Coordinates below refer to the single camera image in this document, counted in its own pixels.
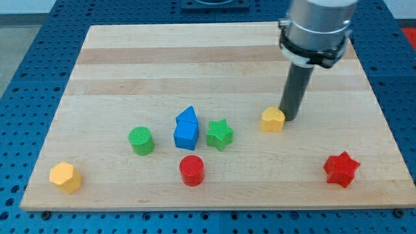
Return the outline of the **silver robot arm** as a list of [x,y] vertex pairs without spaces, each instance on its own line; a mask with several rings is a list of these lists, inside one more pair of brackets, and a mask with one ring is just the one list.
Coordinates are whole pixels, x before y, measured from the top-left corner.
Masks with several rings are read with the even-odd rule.
[[331,68],[344,55],[358,0],[292,0],[278,21],[281,52],[301,68]]

